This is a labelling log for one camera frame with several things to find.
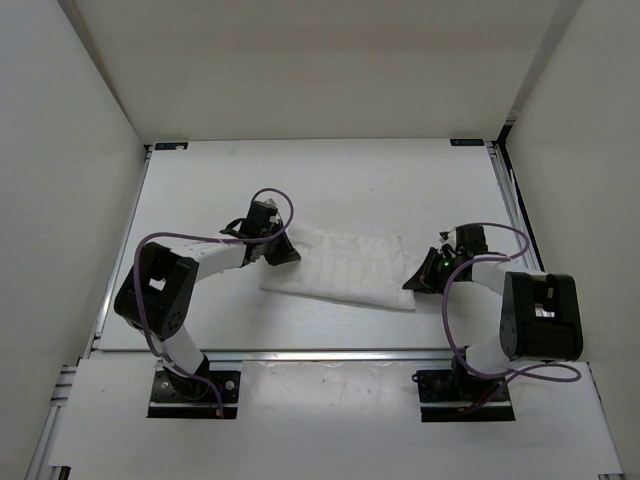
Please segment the white pleated skirt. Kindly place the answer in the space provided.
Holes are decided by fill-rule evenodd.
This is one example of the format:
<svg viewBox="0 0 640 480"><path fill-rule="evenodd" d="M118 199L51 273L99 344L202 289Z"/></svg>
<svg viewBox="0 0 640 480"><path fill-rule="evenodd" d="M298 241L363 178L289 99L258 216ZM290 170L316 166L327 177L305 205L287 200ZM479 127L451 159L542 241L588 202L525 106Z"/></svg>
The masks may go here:
<svg viewBox="0 0 640 480"><path fill-rule="evenodd" d="M338 303L413 311L401 237L371 236L292 226L288 236L301 259L264 266L260 288Z"/></svg>

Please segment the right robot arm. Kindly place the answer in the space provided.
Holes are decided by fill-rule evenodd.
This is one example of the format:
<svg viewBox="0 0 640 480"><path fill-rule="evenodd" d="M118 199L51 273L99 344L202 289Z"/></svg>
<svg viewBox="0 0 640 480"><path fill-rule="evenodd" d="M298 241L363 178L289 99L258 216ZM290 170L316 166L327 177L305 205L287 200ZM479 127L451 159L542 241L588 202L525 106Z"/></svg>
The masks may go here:
<svg viewBox="0 0 640 480"><path fill-rule="evenodd" d="M474 222L439 234L405 290L441 297L442 325L457 368L449 387L460 399L480 393L486 380L537 374L546 365L565 368L584 347L576 283L572 276L528 269L517 260L529 250L527 235L508 225ZM498 331L490 339L459 346L449 322L449 299L456 283L480 285L501 299Z"/></svg>

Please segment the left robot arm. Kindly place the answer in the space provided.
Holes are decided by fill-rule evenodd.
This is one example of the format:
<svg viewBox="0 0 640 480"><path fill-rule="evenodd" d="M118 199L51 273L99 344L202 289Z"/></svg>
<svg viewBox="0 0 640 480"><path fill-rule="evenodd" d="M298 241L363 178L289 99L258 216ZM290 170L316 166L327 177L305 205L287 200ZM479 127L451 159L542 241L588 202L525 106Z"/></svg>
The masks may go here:
<svg viewBox="0 0 640 480"><path fill-rule="evenodd" d="M184 245L170 248L157 241L158 233L137 246L114 310L144 335L186 399L202 398L210 386L206 356L184 326L196 284L260 259L270 266L299 261L288 225L273 200L253 199L245 217L228 224L220 238L185 235Z"/></svg>

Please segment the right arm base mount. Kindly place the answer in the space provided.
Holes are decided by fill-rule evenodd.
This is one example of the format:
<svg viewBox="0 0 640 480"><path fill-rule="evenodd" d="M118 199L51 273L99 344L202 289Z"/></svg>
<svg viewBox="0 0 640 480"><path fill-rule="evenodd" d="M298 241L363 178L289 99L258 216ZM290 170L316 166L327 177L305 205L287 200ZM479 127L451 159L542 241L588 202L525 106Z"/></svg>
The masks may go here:
<svg viewBox="0 0 640 480"><path fill-rule="evenodd" d="M419 368L411 379L417 385L422 423L515 420L505 377L474 376L453 358L446 367Z"/></svg>

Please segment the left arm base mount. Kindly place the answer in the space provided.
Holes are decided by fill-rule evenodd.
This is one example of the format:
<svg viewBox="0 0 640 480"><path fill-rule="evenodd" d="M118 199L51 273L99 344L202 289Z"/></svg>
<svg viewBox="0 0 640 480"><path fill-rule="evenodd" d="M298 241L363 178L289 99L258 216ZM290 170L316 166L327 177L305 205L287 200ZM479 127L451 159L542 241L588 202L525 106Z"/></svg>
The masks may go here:
<svg viewBox="0 0 640 480"><path fill-rule="evenodd" d="M220 395L202 382L181 378L158 362L149 395L147 417L152 419L235 420L240 396L240 370L214 369L209 380Z"/></svg>

